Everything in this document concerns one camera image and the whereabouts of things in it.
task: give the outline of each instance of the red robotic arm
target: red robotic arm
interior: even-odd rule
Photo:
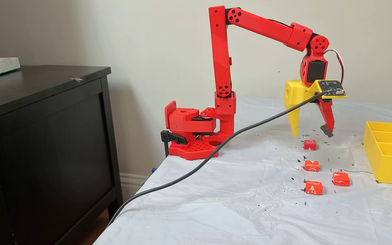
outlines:
[[[284,43],[298,51],[307,50],[300,64],[300,78],[305,85],[312,85],[317,79],[325,79],[328,62],[323,52],[328,48],[327,38],[311,29],[292,23],[290,26],[243,11],[241,8],[225,9],[224,6],[209,8],[211,42],[213,46],[214,77],[216,92],[215,106],[200,112],[196,109],[177,108],[171,102],[165,108],[166,127],[163,131],[166,155],[179,155],[187,160],[206,158],[215,149],[210,147],[223,142],[234,133],[235,92],[232,91],[228,53],[227,25],[236,25]],[[326,125],[333,130],[331,101],[316,100]],[[213,132],[215,119],[220,121],[219,132]]]
[[[305,85],[312,85],[315,80],[323,80],[326,76],[328,62],[323,57],[329,41],[326,37],[314,33],[311,29],[291,23],[290,26],[275,20],[269,20],[246,12],[241,8],[225,9],[224,6],[209,8],[211,42],[213,45],[214,76],[216,80],[216,97],[230,97],[232,92],[230,65],[228,54],[227,25],[236,25],[257,34],[284,43],[287,47],[298,51],[307,50],[300,64],[300,79]],[[334,119],[332,102],[316,100],[326,127],[333,131]]]

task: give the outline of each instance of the white plastic sheet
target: white plastic sheet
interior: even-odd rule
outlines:
[[[283,110],[281,100],[238,99],[235,129]],[[366,121],[392,123],[392,104],[334,100],[333,112],[332,138],[313,104],[301,109],[299,138],[286,116],[239,135],[196,174],[132,201],[95,245],[392,244],[392,185],[367,173],[361,144]],[[316,140],[317,151],[303,140]],[[303,170],[304,157],[318,160],[320,172]],[[140,191],[200,162],[169,156]],[[349,172],[343,187],[331,183],[339,169],[367,172]],[[301,191],[304,179],[322,182],[323,195]]]

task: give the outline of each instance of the white wall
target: white wall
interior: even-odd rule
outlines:
[[[392,102],[387,0],[0,0],[0,57],[112,67],[120,169],[146,176],[164,158],[165,105],[204,109],[213,101],[208,7],[224,4],[326,36],[344,60],[348,100]],[[235,26],[228,35],[237,96],[281,98],[285,81],[299,79],[303,53]],[[327,79],[339,79],[334,54],[327,59]]]

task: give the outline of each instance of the dresser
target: dresser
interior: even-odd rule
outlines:
[[[0,244],[77,244],[122,204],[109,67],[0,75]]]

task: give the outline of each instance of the yellow box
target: yellow box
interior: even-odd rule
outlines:
[[[392,124],[378,121],[366,122],[364,148],[376,180],[392,183]]]

